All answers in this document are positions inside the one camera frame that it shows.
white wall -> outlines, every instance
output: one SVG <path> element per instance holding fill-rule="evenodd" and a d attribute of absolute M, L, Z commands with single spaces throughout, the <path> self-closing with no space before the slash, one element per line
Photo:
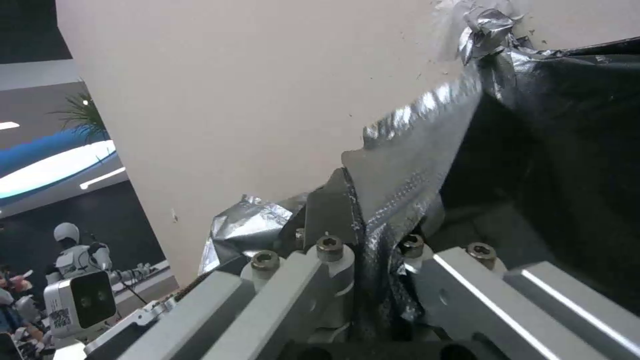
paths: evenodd
<path fill-rule="evenodd" d="M 458 62 L 435 64 L 429 50 L 434 3 L 58 0 L 181 285 L 213 215 L 242 193 L 280 200 L 325 182 L 362 126 L 455 76 Z M 631 37 L 639 4 L 536 1 L 523 31 L 540 48 Z"/>

sticker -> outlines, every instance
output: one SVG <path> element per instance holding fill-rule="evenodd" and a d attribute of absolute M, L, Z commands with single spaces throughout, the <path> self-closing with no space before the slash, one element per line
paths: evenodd
<path fill-rule="evenodd" d="M 69 316 L 69 309 L 65 308 L 65 309 L 60 309 L 52 312 L 49 315 L 49 321 L 52 323 L 51 325 L 56 329 L 71 325 L 71 317 Z"/>

ceiling light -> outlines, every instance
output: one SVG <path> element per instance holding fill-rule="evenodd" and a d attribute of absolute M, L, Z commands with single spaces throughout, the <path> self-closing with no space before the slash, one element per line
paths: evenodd
<path fill-rule="evenodd" d="M 89 168 L 113 154 L 112 140 L 76 147 L 0 178 L 0 199 L 41 188 Z"/>
<path fill-rule="evenodd" d="M 103 176 L 96 177 L 93 180 L 89 180 L 86 183 L 82 183 L 82 184 L 80 184 L 80 189 L 86 190 L 89 187 L 89 185 L 91 185 L 93 183 L 97 183 L 98 181 L 105 180 L 107 177 L 118 175 L 119 173 L 123 172 L 124 170 L 125 170 L 125 168 L 121 167 L 118 170 L 114 170 L 114 171 L 112 171 L 112 172 L 110 172 L 108 174 L 104 174 Z"/>
<path fill-rule="evenodd" d="M 14 127 L 18 127 L 18 126 L 20 126 L 20 124 L 16 124 L 13 121 L 0 122 L 0 130 L 13 129 Z"/>

camera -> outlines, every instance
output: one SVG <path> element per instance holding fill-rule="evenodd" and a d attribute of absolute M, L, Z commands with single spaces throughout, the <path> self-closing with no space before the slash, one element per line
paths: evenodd
<path fill-rule="evenodd" d="M 116 314 L 109 274 L 104 271 L 51 284 L 44 299 L 51 334 L 59 339 L 98 330 Z"/>

black plastic sheet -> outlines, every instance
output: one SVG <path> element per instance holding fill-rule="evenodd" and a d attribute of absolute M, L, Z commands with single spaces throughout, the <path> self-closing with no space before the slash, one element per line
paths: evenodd
<path fill-rule="evenodd" d="M 525 249 L 548 248 L 552 262 L 640 314 L 640 38 L 512 47 L 477 63 L 486 95 L 442 189 L 447 214 L 476 209 L 458 225 L 474 223 L 512 204 L 530 225 L 520 237 L 539 239 Z M 480 235 L 491 243 L 511 225 Z"/>

